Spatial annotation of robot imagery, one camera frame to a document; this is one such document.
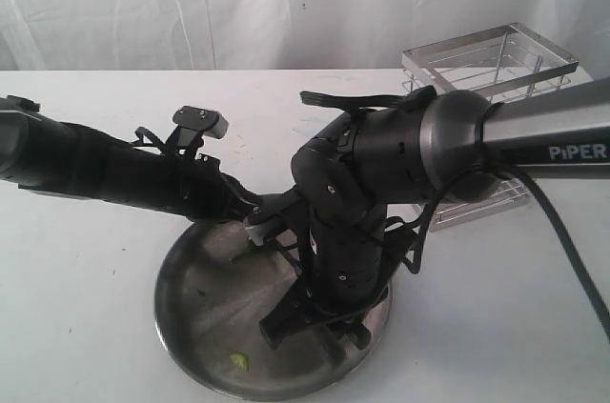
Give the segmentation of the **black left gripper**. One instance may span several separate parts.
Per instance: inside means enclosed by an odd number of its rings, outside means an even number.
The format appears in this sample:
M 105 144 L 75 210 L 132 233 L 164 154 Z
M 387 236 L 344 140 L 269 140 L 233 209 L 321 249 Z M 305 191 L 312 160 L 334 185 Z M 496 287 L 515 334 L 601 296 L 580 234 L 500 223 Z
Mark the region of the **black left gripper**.
M 209 155 L 184 158 L 179 165 L 180 212 L 193 220 L 243 220 L 252 210 L 250 193 Z

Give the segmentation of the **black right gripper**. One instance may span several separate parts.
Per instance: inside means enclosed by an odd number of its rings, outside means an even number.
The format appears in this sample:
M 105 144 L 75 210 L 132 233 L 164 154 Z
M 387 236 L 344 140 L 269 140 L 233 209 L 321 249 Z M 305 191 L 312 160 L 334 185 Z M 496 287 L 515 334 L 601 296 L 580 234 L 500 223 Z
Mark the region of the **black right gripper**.
M 259 329 L 272 350 L 283 340 L 314 327 L 326 327 L 338 338 L 347 336 L 361 351 L 372 342 L 372 332 L 364 326 L 368 313 L 381 302 L 381 296 L 364 308 L 346 312 L 325 312 L 311 299 L 296 290 L 289 290 L 262 320 Z

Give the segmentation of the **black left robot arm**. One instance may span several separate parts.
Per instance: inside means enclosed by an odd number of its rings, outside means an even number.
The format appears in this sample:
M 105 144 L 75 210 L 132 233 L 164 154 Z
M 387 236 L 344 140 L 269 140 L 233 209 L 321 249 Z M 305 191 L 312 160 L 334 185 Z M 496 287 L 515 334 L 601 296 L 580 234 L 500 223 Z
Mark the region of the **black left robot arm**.
M 102 200 L 212 221 L 243 220 L 259 197 L 199 153 L 204 139 L 222 138 L 218 111 L 190 106 L 173 115 L 167 140 L 139 127 L 128 142 L 80 124 L 58 122 L 39 104 L 9 95 L 1 101 L 1 178 L 19 188 Z

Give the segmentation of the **black and grey right robot arm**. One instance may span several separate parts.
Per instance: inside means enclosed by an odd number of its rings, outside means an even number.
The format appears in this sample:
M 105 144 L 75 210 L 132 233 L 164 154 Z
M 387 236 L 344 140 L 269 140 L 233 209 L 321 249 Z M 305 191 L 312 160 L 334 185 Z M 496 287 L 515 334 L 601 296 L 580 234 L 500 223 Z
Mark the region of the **black and grey right robot arm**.
M 608 307 L 538 184 L 608 176 L 607 79 L 509 103 L 431 86 L 404 96 L 304 91 L 301 100 L 340 114 L 293 156 L 294 186 L 261 210 L 295 234 L 299 257 L 297 280 L 260 322 L 272 347 L 315 326 L 367 347 L 364 317 L 399 266 L 420 271 L 437 207 L 476 203 L 511 178 L 538 201 L 608 326 Z

